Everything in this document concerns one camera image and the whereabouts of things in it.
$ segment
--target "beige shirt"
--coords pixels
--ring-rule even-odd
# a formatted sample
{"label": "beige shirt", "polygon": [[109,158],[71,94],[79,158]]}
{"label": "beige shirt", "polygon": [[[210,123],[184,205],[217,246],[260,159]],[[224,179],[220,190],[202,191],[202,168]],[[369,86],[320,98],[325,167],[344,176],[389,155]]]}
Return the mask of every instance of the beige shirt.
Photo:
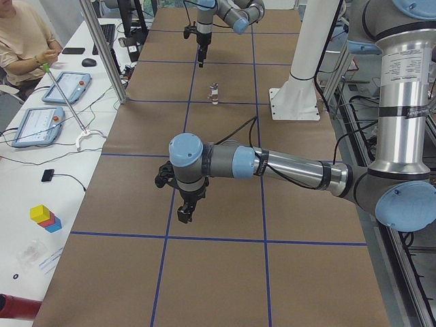
{"label": "beige shirt", "polygon": [[42,77],[43,69],[17,76],[11,74],[6,66],[44,52],[55,39],[50,28],[28,3],[14,1],[14,8],[15,17],[0,18],[0,66],[7,72],[7,80],[19,86],[22,81]]}

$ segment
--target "keyboard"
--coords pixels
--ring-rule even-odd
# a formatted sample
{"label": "keyboard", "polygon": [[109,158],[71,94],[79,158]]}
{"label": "keyboard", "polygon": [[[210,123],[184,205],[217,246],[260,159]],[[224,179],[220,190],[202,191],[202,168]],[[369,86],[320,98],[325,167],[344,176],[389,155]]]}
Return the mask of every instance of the keyboard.
{"label": "keyboard", "polygon": [[[102,28],[104,37],[106,38],[106,42],[109,44],[109,48],[111,49],[114,45],[115,30],[116,30],[115,24],[101,24],[100,27]],[[98,50],[97,50],[97,46],[94,44],[93,55],[96,54],[98,55]]]}

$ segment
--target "person's hand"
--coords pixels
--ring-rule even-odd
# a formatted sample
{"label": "person's hand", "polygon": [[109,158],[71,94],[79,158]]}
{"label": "person's hand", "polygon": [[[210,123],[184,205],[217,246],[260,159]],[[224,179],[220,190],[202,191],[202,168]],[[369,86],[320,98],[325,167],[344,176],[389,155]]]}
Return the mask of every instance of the person's hand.
{"label": "person's hand", "polygon": [[40,53],[38,56],[36,56],[36,59],[40,63],[47,63],[51,65],[52,63],[55,63],[57,61],[57,56],[59,55],[59,52],[56,50],[45,50],[43,53]]}

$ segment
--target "computer mouse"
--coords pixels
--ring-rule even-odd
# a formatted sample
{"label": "computer mouse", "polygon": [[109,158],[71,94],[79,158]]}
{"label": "computer mouse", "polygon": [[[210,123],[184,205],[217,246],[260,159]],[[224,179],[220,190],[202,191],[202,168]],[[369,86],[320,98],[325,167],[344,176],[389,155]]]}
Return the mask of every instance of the computer mouse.
{"label": "computer mouse", "polygon": [[97,65],[97,61],[92,58],[85,58],[82,60],[82,66],[83,67],[94,67]]}

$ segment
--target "white desk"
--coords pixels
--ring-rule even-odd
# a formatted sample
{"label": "white desk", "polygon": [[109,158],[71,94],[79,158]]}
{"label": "white desk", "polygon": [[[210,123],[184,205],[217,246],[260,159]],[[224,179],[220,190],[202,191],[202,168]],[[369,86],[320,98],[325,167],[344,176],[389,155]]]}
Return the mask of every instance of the white desk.
{"label": "white desk", "polygon": [[[116,26],[120,22],[121,20],[118,19],[100,20],[102,24],[114,23]],[[121,33],[117,33],[116,38],[122,36]],[[55,76],[62,71],[88,72],[92,75],[88,90],[74,106],[76,111],[80,112],[108,90],[111,84],[100,57],[91,54],[93,41],[85,22],[80,25],[67,46],[85,47],[86,50],[83,55],[59,55],[59,62],[55,63],[51,70]],[[127,49],[121,48],[117,40],[114,42],[114,49],[121,70],[123,70],[125,65],[130,64]],[[97,65],[95,67],[82,67],[81,62],[87,57],[94,58]],[[44,76],[38,87],[51,85],[51,83],[49,76]],[[8,128],[18,127],[26,109],[46,106],[41,101],[45,91],[46,89],[41,89],[32,94]],[[98,129],[108,135],[118,106],[115,92],[110,89],[101,100],[92,106],[95,120],[91,123],[90,128]],[[72,116],[67,107],[64,107],[64,111],[66,118]],[[86,109],[79,114],[79,117],[87,125],[93,118],[93,114],[89,109]],[[80,132],[79,125],[74,118],[68,119],[64,122],[60,136],[55,142],[73,144]],[[14,137],[14,133],[6,135],[8,140]],[[14,149],[7,146],[3,142],[4,139],[1,141],[0,155],[19,161],[40,163],[69,152],[76,152],[74,145]],[[104,139],[101,136],[91,136],[82,141],[82,150],[100,149],[103,143]],[[0,159],[0,293],[36,300],[44,298],[54,269],[44,274],[38,265],[64,246],[84,197],[84,192],[79,183],[70,177],[54,176],[51,182],[42,183],[42,174],[45,169],[54,168],[55,174],[71,174],[87,187],[100,153],[100,150],[84,151],[40,166],[24,165]],[[47,206],[61,219],[62,230],[50,234],[30,220],[30,208],[39,204]],[[24,269],[17,260],[17,254],[25,251],[33,240],[39,240],[43,243],[46,252],[34,261],[32,267]],[[17,279],[13,278],[15,274],[18,274]],[[2,327],[31,326],[32,322],[0,319],[0,325]]]}

